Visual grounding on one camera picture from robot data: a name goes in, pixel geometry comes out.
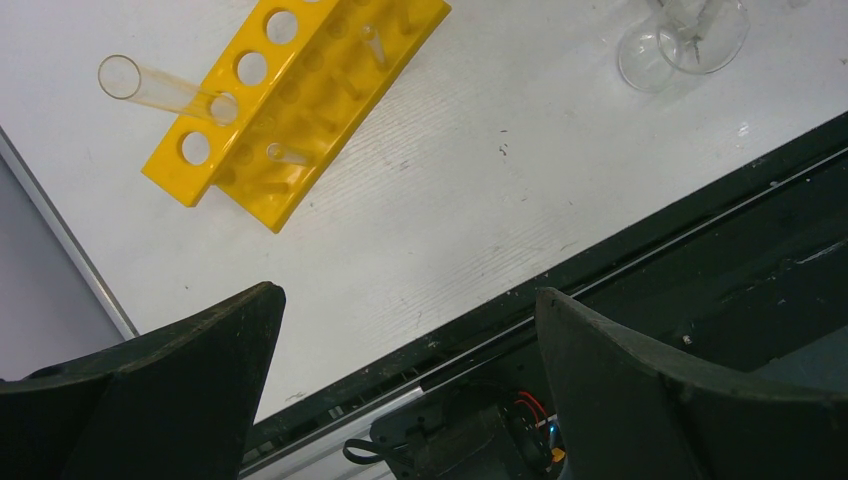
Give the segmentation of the small glass beaker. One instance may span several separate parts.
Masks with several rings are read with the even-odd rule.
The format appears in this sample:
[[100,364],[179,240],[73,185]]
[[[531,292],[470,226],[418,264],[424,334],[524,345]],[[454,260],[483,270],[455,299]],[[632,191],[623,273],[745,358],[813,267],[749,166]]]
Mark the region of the small glass beaker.
[[748,10],[739,1],[664,1],[624,33],[617,50],[618,71],[632,88],[658,93],[726,67],[749,29]]

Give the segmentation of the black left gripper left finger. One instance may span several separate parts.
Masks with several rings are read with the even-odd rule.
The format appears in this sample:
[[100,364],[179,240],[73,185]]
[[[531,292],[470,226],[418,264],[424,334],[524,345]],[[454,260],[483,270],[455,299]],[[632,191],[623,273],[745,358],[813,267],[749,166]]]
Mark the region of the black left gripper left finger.
[[5,479],[234,479],[286,304],[262,282],[1,384]]

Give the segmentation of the yellow test tube rack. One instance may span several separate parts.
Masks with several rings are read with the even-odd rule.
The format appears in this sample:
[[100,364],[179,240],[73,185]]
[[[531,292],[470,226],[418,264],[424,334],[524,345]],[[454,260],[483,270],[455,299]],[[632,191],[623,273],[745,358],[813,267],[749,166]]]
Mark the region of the yellow test tube rack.
[[[443,1],[260,1],[203,80],[230,94],[229,125],[181,115],[143,174],[192,207],[218,187],[278,232],[409,61],[450,13]],[[360,39],[373,24],[378,70]],[[271,162],[272,142],[316,155],[311,168]]]

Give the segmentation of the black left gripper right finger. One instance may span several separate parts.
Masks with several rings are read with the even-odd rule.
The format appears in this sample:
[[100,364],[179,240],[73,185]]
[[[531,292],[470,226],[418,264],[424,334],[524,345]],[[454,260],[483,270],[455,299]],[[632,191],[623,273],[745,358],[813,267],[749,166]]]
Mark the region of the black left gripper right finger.
[[544,369],[577,479],[843,479],[847,397],[732,370],[553,289]]

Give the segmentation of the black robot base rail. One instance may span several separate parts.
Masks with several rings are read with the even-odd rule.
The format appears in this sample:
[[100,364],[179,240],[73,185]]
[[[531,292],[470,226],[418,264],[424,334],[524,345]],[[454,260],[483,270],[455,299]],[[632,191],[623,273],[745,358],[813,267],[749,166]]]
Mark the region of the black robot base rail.
[[840,115],[251,432],[244,479],[843,479]]

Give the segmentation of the clear glass test tube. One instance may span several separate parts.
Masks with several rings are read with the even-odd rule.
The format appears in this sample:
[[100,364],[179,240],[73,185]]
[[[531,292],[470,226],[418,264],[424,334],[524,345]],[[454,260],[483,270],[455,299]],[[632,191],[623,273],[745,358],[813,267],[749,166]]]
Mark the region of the clear glass test tube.
[[106,95],[120,101],[218,125],[231,124],[239,114],[233,97],[139,64],[122,54],[104,58],[98,66],[97,79]]

